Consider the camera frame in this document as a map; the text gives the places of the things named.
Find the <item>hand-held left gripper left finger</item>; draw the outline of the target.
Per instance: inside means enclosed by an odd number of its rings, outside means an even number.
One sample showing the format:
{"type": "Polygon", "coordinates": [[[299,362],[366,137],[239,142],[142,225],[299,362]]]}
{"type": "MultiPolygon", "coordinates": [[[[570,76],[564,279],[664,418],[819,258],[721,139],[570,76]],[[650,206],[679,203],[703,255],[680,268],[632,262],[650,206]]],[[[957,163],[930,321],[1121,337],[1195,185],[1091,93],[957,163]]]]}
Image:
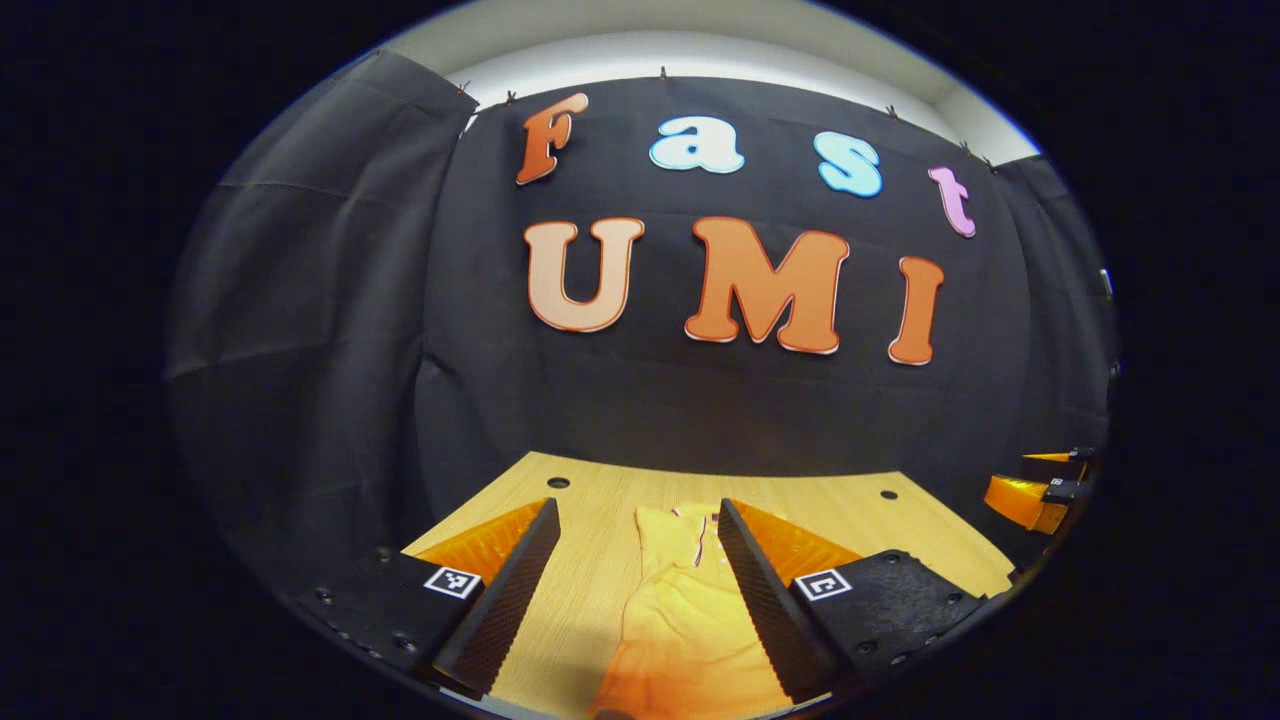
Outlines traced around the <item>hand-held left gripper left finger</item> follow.
{"type": "Polygon", "coordinates": [[[489,693],[561,537],[545,497],[417,553],[360,559],[291,592],[305,618],[419,683],[489,693]]]}

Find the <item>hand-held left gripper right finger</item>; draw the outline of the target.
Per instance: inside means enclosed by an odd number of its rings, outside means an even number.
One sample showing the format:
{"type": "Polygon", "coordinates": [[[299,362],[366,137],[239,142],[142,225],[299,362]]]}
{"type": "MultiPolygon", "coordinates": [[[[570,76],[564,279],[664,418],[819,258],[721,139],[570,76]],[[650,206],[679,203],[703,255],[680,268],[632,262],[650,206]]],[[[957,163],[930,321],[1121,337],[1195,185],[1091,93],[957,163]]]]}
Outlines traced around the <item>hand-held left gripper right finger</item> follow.
{"type": "Polygon", "coordinates": [[[860,555],[733,498],[718,538],[785,694],[863,694],[929,657],[987,603],[905,550],[860,555]]]}

